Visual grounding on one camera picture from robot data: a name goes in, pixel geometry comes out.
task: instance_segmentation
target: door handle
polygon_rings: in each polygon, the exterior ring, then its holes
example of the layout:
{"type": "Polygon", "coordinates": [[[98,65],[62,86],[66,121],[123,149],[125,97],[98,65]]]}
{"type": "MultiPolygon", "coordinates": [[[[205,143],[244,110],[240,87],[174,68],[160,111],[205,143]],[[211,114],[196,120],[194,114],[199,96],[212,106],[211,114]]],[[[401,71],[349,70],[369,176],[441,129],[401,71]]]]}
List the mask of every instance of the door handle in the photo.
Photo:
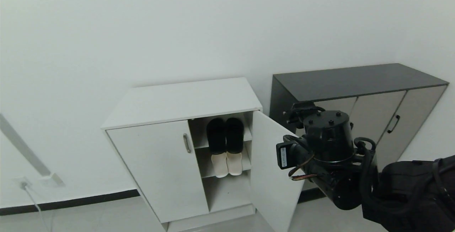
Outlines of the door handle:
{"type": "Polygon", "coordinates": [[[387,130],[387,133],[392,133],[395,130],[395,127],[397,127],[397,124],[400,121],[400,116],[397,114],[397,115],[395,115],[395,117],[397,119],[397,122],[395,123],[394,127],[392,128],[392,130],[387,130]]]}
{"type": "Polygon", "coordinates": [[[183,134],[183,142],[185,143],[185,147],[187,148],[187,152],[191,153],[190,145],[188,144],[188,135],[186,133],[183,134]]]}

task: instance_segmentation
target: white wall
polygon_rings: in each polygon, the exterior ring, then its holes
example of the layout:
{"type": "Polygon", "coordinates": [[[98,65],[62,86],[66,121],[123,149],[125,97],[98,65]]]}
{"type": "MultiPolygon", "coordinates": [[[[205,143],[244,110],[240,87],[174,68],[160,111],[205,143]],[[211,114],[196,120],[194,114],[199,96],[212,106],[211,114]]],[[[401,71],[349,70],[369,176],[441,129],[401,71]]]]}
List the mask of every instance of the white wall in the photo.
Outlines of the white wall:
{"type": "MultiPolygon", "coordinates": [[[[453,3],[1,0],[1,112],[66,187],[40,186],[2,135],[0,207],[30,204],[23,175],[39,202],[132,189],[99,130],[130,87],[246,76],[268,112],[273,73],[402,62],[453,81],[453,3]]],[[[454,154],[453,101],[407,157],[454,154]]]]}

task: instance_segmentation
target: floor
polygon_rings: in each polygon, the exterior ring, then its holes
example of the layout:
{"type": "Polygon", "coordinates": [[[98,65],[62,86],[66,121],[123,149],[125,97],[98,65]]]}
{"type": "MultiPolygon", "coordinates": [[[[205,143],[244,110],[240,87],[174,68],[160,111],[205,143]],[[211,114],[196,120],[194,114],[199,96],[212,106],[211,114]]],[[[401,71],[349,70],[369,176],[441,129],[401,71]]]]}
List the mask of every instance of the floor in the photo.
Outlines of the floor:
{"type": "MultiPolygon", "coordinates": [[[[88,206],[44,211],[52,232],[150,232],[148,210],[134,197],[88,206]]],[[[273,232],[260,213],[187,232],[273,232]]],[[[327,198],[298,204],[289,232],[386,232],[362,218],[362,211],[337,209],[327,198]]],[[[46,232],[37,212],[0,217],[0,232],[46,232]]]]}

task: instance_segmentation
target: wire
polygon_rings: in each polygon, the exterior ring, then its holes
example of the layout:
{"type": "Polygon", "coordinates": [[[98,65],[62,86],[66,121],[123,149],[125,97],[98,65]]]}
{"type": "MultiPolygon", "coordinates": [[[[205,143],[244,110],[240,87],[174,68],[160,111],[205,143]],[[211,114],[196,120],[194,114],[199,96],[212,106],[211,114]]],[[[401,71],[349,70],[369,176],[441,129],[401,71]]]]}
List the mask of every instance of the wire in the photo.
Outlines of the wire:
{"type": "Polygon", "coordinates": [[[31,196],[29,190],[27,189],[28,185],[26,182],[23,182],[22,185],[21,185],[21,188],[23,190],[25,190],[25,192],[27,193],[27,195],[30,197],[30,200],[33,202],[34,206],[36,207],[36,209],[38,209],[38,212],[39,212],[39,216],[41,217],[41,221],[43,222],[43,225],[44,227],[46,228],[46,231],[47,232],[52,232],[46,225],[46,222],[44,221],[44,218],[43,218],[43,213],[41,212],[41,208],[39,207],[38,204],[36,204],[36,201],[33,199],[33,197],[31,196]]]}
{"type": "Polygon", "coordinates": [[[302,164],[299,164],[296,167],[292,168],[289,171],[289,173],[288,173],[289,179],[297,181],[297,180],[305,180],[305,179],[308,179],[308,178],[316,177],[317,174],[307,174],[307,175],[293,176],[293,174],[295,172],[297,172],[297,170],[303,168],[304,165],[307,164],[309,161],[311,161],[313,158],[314,158],[314,154],[312,154],[311,157],[308,158],[306,161],[304,161],[302,164]]]}
{"type": "Polygon", "coordinates": [[[376,143],[372,139],[364,138],[364,137],[357,137],[357,138],[354,139],[354,145],[356,147],[359,147],[358,146],[359,141],[366,141],[366,142],[370,143],[371,144],[371,151],[376,151],[376,143]]]}

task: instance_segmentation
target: slipper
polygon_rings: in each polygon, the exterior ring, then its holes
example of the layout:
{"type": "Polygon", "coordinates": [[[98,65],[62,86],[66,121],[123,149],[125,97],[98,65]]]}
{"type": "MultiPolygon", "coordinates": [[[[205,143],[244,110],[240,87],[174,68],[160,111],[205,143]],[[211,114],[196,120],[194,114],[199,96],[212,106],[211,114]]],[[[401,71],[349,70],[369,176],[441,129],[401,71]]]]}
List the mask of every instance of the slipper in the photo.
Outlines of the slipper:
{"type": "Polygon", "coordinates": [[[227,169],[229,174],[241,175],[243,151],[243,123],[237,118],[226,121],[227,169]]]}
{"type": "Polygon", "coordinates": [[[212,154],[211,160],[215,176],[223,178],[228,175],[226,163],[226,132],[221,118],[211,120],[207,125],[208,148],[212,154]]]}

